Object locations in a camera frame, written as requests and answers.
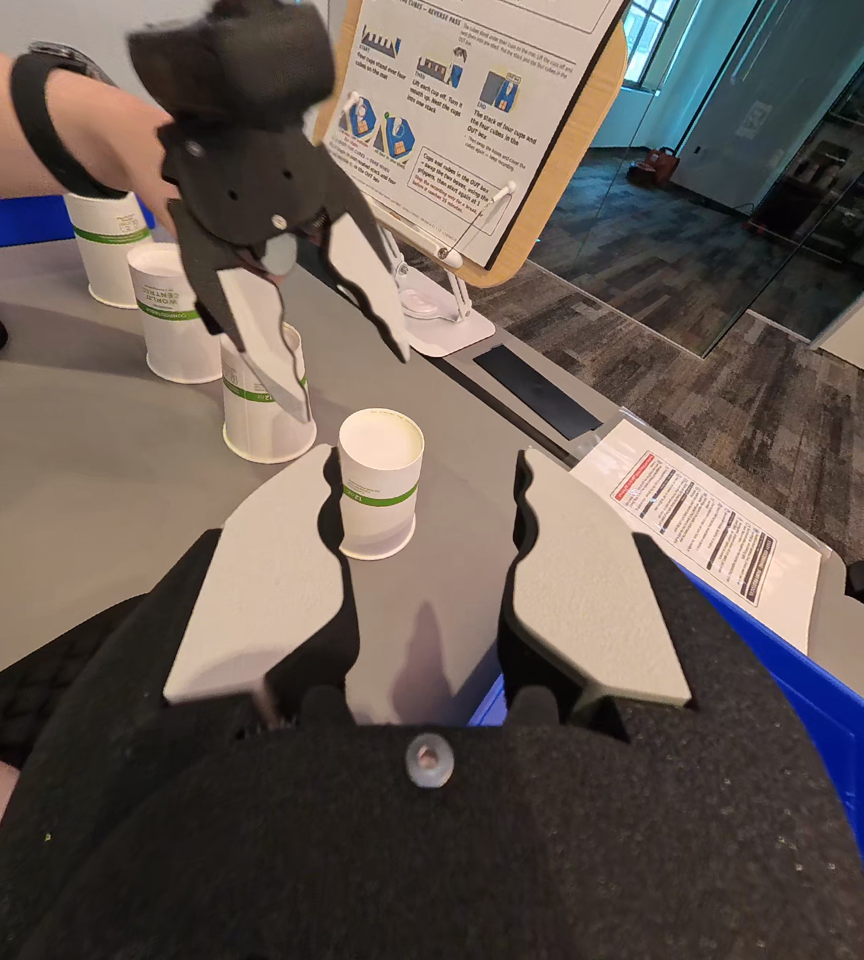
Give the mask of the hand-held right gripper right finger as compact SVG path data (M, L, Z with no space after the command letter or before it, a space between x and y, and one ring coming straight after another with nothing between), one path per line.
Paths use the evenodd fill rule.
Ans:
M606 701L692 700L639 537L596 492L533 448L518 452L515 549L497 644L508 719L594 721Z

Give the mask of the small red object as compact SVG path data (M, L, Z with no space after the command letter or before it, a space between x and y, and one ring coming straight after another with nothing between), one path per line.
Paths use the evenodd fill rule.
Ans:
M676 150L670 147L648 150L644 156L630 163L626 181L632 186L666 189L680 161Z

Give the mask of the black wristband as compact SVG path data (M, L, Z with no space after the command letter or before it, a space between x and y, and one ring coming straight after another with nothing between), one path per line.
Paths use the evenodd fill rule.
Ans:
M103 201L126 198L127 192L94 178L60 138L46 96L50 75L58 70L117 88L113 79L81 51L55 42L32 42L26 52L15 58L9 75L10 101L30 149L68 193Z

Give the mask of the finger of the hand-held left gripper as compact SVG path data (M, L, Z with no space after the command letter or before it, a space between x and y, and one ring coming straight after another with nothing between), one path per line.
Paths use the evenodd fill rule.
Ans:
M388 349L402 363L411 346L399 287L384 259L382 243L375 245L351 212L331 222L323 247L325 262L338 285L376 327Z
M310 400L301 382L297 349L286 342L278 286L242 267L219 270L218 280L247 366L286 414L308 424Z

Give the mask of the white paper cup green band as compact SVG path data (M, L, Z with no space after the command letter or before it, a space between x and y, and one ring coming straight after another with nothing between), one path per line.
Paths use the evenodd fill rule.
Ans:
M107 306L138 309L128 254L154 243L154 237L136 195L90 198L68 193L63 199L90 296Z
M384 560L409 543L425 450L421 428L397 411L363 409L342 423L338 452L346 557Z
M282 409L224 334L222 438L237 456L258 464L283 464L303 456L316 443L316 421L300 422Z
M219 380L221 347L197 312L178 246L150 242L134 247L126 259L150 370L185 385Z

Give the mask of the laminated paper sheet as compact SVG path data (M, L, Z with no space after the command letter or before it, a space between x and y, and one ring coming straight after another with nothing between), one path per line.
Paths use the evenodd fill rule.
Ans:
M808 655L822 550L623 415L571 470L636 532Z

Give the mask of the person's left hand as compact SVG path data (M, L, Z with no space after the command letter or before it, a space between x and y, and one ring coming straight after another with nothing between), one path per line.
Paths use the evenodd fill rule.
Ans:
M86 172L103 186L133 193L175 236L168 206L179 191L162 178L158 136L169 116L122 89L66 69L50 74L45 93L60 141Z

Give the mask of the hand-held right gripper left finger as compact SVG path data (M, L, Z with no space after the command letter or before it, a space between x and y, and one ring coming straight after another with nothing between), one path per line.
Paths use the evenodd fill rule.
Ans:
M360 632L342 493L338 450L319 444L228 516L163 688L169 705L246 695L289 722L309 690L345 694Z

